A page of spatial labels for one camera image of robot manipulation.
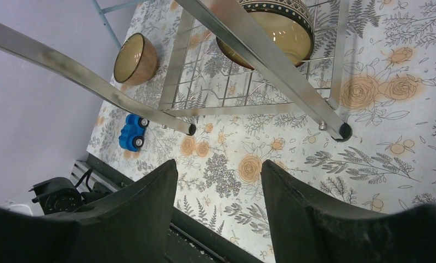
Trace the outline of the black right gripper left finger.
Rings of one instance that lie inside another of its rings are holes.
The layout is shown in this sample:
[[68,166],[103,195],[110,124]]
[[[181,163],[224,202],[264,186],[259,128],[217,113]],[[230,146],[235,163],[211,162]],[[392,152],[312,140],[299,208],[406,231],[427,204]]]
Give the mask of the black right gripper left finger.
[[163,262],[177,180],[170,159],[73,212],[29,216],[0,208],[0,262]]

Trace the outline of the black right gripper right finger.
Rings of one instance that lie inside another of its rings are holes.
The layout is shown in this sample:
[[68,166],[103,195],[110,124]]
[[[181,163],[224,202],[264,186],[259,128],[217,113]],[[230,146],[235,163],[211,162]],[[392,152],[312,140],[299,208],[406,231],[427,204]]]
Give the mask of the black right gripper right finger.
[[395,214],[370,211],[270,160],[261,179],[276,262],[436,262],[436,203]]

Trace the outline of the brown speckled bowl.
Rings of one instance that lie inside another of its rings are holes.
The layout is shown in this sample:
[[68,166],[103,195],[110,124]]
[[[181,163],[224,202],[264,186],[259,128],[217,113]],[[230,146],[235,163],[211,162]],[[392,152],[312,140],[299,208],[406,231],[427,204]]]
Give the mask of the brown speckled bowl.
[[131,35],[118,52],[114,79],[126,85],[141,85],[151,80],[159,66],[154,45],[141,33]]

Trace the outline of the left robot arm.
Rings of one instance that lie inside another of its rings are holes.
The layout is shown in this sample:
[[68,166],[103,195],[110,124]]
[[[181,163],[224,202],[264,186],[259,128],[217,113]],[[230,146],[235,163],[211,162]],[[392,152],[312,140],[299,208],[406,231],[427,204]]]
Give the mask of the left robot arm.
[[89,185],[89,175],[81,178],[56,177],[38,184],[5,202],[3,208],[29,216],[71,212],[98,199]]

